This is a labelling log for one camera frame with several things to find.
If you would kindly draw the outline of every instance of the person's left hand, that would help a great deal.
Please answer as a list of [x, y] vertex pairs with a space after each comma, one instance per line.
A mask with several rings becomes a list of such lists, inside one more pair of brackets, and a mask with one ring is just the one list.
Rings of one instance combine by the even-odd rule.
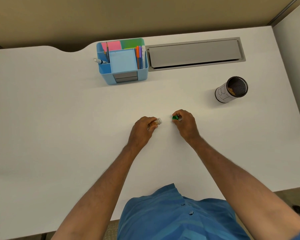
[[142, 149], [152, 137], [152, 133], [158, 127], [157, 125], [151, 125], [148, 130], [148, 124], [155, 121], [156, 117], [142, 117], [132, 127], [128, 145]]

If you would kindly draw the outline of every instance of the black mesh cup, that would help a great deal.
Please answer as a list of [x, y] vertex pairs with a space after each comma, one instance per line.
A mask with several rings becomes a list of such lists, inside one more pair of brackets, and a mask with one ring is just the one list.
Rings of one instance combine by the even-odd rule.
[[243, 97], [248, 92], [248, 84], [239, 76], [231, 77], [215, 91], [216, 99], [221, 103], [228, 103], [237, 97]]

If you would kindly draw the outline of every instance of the white desk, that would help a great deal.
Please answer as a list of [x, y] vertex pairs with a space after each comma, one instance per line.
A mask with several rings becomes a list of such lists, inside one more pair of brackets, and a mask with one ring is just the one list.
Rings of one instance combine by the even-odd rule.
[[[144, 38], [146, 45], [240, 37], [246, 62], [149, 72], [108, 86], [96, 43], [75, 53], [52, 47], [0, 50], [0, 239], [56, 230], [126, 144], [134, 122], [163, 124], [138, 155], [112, 215], [132, 197], [175, 183], [196, 200], [223, 198], [171, 114], [186, 109], [202, 136], [271, 190], [300, 187], [300, 114], [272, 28]], [[248, 94], [214, 97], [231, 76]]]

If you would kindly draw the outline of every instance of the light blue sticky note pad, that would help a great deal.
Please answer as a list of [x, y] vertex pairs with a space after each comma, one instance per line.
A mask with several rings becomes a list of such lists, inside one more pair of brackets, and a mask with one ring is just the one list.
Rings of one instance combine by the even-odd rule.
[[137, 70], [134, 49], [109, 52], [112, 73]]

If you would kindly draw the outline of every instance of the pink sticky note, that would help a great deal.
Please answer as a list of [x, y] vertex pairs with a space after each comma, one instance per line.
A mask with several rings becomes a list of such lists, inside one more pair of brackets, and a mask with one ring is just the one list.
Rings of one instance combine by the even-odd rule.
[[[101, 44], [102, 44], [103, 50], [107, 51], [107, 45], [106, 45], [106, 43], [101, 43]], [[111, 42], [108, 42], [108, 48], [109, 48], [109, 51], [120, 50], [121, 49], [121, 43], [120, 43], [120, 41], [111, 41]]]

